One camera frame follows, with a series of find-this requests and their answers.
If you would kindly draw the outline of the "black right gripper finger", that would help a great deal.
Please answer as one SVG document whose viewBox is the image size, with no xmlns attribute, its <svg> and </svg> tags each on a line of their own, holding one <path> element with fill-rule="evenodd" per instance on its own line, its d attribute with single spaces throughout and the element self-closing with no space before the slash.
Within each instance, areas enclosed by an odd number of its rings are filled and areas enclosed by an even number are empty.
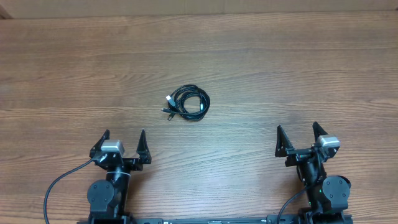
<svg viewBox="0 0 398 224">
<path fill-rule="evenodd" d="M 290 151 L 293 151 L 294 147 L 287 137 L 284 129 L 281 125 L 277 127 L 277 143 L 275 147 L 276 157 L 287 157 Z"/>
<path fill-rule="evenodd" d="M 317 141 L 320 136 L 328 135 L 328 133 L 316 121 L 312 124 L 312 128 L 315 141 Z"/>
</svg>

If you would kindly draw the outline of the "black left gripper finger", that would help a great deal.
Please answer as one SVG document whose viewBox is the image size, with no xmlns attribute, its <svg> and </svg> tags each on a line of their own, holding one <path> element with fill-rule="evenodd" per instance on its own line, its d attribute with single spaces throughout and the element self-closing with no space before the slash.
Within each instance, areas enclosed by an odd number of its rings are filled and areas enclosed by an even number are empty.
<svg viewBox="0 0 398 224">
<path fill-rule="evenodd" d="M 152 156 L 150 154 L 149 147 L 147 145 L 146 132 L 144 129 L 141 131 L 136 152 L 139 155 L 139 160 L 141 164 L 152 163 Z"/>
<path fill-rule="evenodd" d="M 109 139 L 110 131 L 107 129 L 98 142 L 90 149 L 90 158 L 93 158 L 97 152 L 101 150 L 101 146 L 103 145 L 105 140 Z"/>
</svg>

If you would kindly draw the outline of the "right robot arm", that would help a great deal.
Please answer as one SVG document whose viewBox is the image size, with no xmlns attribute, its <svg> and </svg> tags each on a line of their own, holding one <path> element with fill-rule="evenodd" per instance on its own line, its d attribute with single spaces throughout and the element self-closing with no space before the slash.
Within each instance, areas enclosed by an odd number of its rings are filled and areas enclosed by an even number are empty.
<svg viewBox="0 0 398 224">
<path fill-rule="evenodd" d="M 328 176 L 323 164 L 333 158 L 340 148 L 340 140 L 328 134 L 317 122 L 312 124 L 315 142 L 308 148 L 296 149 L 283 127 L 277 127 L 275 156 L 284 157 L 287 167 L 295 167 L 303 189 L 286 201 L 279 210 L 276 223 L 353 223 L 345 215 L 348 208 L 351 182 L 341 175 Z M 296 215 L 284 215 L 287 206 L 302 194 L 308 198 L 308 207 Z"/>
</svg>

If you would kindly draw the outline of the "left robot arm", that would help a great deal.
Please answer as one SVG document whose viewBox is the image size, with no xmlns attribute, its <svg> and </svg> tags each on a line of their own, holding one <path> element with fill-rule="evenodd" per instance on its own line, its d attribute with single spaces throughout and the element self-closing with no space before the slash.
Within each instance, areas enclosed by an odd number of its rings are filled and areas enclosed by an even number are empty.
<svg viewBox="0 0 398 224">
<path fill-rule="evenodd" d="M 106 171 L 104 179 L 93 182 L 87 191 L 90 203 L 88 223 L 135 223 L 133 215 L 125 211 L 131 172 L 142 171 L 152 162 L 146 132 L 141 131 L 136 158 L 124 157 L 120 140 L 112 140 L 107 129 L 90 150 L 90 159 Z"/>
</svg>

